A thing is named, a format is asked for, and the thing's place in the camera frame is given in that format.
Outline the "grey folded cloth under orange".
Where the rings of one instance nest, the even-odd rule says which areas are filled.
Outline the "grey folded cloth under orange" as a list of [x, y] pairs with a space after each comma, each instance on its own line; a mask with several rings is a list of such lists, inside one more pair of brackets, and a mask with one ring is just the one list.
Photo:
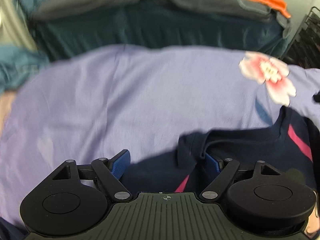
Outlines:
[[279, 10], [272, 9], [263, 3], [249, 0], [237, 0], [237, 2], [246, 17], [265, 22], [274, 18], [283, 28], [283, 38], [288, 38], [292, 29], [291, 18], [286, 18]]

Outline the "lavender floral bed sheet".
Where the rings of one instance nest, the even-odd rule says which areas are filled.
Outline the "lavender floral bed sheet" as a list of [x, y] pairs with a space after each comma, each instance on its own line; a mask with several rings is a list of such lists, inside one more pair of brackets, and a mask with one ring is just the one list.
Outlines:
[[63, 161], [129, 150], [136, 164], [180, 136], [272, 126], [281, 107], [319, 130], [319, 70], [252, 51], [107, 46], [53, 63], [12, 101], [1, 135], [1, 217]]

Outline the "navy sweater with pink stripes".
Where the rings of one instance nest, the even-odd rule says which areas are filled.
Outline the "navy sweater with pink stripes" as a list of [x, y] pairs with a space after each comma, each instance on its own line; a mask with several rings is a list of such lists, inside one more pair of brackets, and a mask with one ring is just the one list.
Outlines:
[[276, 122], [267, 128], [182, 135], [173, 150], [131, 164], [120, 181], [133, 195], [200, 193], [216, 178], [203, 169], [206, 153], [236, 160], [243, 170], [262, 160], [295, 181], [319, 188], [319, 130], [309, 118], [287, 107], [281, 107]]

